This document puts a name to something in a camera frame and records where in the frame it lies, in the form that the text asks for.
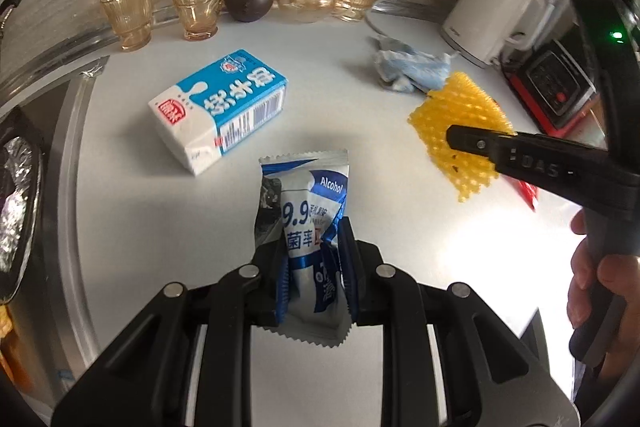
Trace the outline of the person's right hand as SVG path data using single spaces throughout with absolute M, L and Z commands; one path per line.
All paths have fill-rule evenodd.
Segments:
M 612 383 L 639 350 L 639 225 L 584 209 L 572 230 L 582 243 L 570 262 L 570 353 Z

